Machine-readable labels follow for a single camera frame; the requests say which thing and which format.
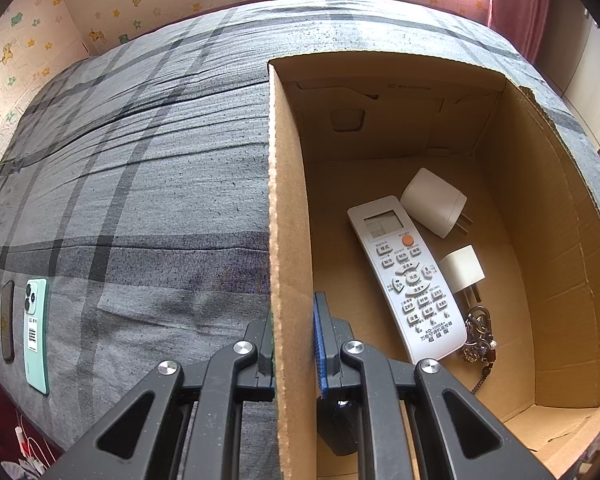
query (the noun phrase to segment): white cable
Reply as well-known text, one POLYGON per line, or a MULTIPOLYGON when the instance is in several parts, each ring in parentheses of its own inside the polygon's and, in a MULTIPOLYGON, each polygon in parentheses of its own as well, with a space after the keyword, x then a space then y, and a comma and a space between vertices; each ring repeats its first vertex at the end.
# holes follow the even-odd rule
POLYGON ((38 470, 36 462, 42 464, 42 462, 40 462, 40 460, 38 459, 38 456, 36 455, 36 452, 33 450, 33 448, 31 449, 31 455, 27 456, 27 462, 29 462, 29 465, 36 471, 38 470))
MULTIPOLYGON (((33 443, 36 445, 36 447, 38 448, 38 451, 40 452, 40 455, 42 455, 42 458, 44 458, 44 459, 45 459, 46 466, 47 466, 47 467, 51 467, 51 465, 49 464, 49 460, 47 460, 47 459, 46 459, 46 456, 45 456, 45 454, 42 452, 42 448, 40 447, 40 444, 38 444, 38 443, 37 443, 37 442, 36 442, 36 441, 35 441, 33 438, 31 438, 31 437, 29 437, 29 438, 27 439, 27 444, 29 443, 29 440, 31 440, 31 441, 32 441, 32 442, 33 442, 33 443)), ((42 463, 42 461, 41 461, 41 460, 38 458, 38 456, 36 455, 36 451, 35 451, 35 450, 34 450, 32 447, 30 447, 30 446, 31 446, 31 444, 29 444, 29 449, 31 450, 31 452, 33 453, 33 455, 36 457, 36 460, 38 460, 38 462, 42 463)))
POLYGON ((46 440, 45 440, 45 446, 46 446, 46 448, 49 451, 49 455, 51 455, 51 458, 54 459, 54 462, 55 462, 56 461, 56 457, 54 456, 53 453, 51 453, 51 448, 49 447, 49 444, 48 444, 48 442, 46 440))

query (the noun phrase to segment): mint green phone case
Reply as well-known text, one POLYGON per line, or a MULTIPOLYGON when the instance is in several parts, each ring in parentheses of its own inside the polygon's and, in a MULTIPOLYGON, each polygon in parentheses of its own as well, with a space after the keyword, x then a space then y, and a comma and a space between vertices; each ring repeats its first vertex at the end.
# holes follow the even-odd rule
POLYGON ((43 394, 46 380, 46 280, 27 282, 24 313, 24 369, 27 383, 43 394))

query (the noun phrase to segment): metal screw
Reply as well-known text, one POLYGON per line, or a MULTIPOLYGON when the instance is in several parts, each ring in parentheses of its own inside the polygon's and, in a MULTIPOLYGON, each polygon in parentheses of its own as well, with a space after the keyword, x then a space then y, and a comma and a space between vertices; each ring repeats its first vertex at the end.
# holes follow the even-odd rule
POLYGON ((420 369, 426 374, 434 374, 440 370, 440 363, 435 359, 423 359, 420 361, 420 369))
POLYGON ((158 371, 162 375, 171 375, 178 371, 178 363, 176 361, 162 361, 158 365, 158 371))
POLYGON ((364 343, 354 339, 353 341, 347 341, 344 343, 344 349, 350 354, 360 354, 364 351, 365 345, 364 343))
POLYGON ((234 345, 234 352, 240 355, 248 354, 253 350, 253 345, 248 341, 238 341, 234 345))

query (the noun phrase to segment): remote control button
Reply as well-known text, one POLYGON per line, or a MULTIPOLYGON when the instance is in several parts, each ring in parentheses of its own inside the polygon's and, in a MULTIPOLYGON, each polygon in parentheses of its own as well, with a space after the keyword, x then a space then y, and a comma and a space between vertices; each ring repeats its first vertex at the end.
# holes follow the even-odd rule
POLYGON ((426 266, 422 267, 422 275, 427 280, 430 280, 431 278, 433 278, 433 269, 431 268, 431 266, 426 265, 426 266))
POLYGON ((421 292, 424 292, 429 288, 430 282, 422 282, 415 286, 408 286, 407 292, 405 292, 406 296, 417 296, 421 292))
POLYGON ((404 283, 400 281, 400 278, 394 278, 391 284, 394 286, 396 292, 400 292, 404 289, 404 283))
POLYGON ((404 281, 407 282, 408 285, 415 285, 420 281, 420 276, 417 272, 410 272, 407 274, 404 281))
POLYGON ((393 249, 389 244, 382 244, 381 246, 376 247, 376 251, 378 251, 379 256, 382 256, 383 254, 390 253, 391 251, 393 251, 393 249))
POLYGON ((409 272, 410 270, 416 270, 418 268, 418 265, 420 263, 419 262, 412 262, 412 261, 408 261, 405 264, 401 264, 400 267, 398 267, 395 270, 396 274, 399 274, 400 276, 403 275, 405 272, 409 272))

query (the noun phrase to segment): mattress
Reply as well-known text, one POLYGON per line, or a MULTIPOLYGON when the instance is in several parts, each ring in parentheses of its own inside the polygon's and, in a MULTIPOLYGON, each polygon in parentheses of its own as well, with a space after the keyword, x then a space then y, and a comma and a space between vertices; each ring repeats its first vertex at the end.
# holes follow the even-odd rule
MULTIPOLYGON (((438 56, 532 90, 600 208, 600 159, 509 42, 392 0, 277 0, 169 25, 64 70, 0 164, 0 292, 15 281, 0 382, 71 446, 163 359, 208 359, 269 309, 267 62, 335 50, 438 56), (25 380, 24 287, 48 277, 48 380, 25 380)), ((280 476, 273 403, 244 410, 242 478, 280 476)))

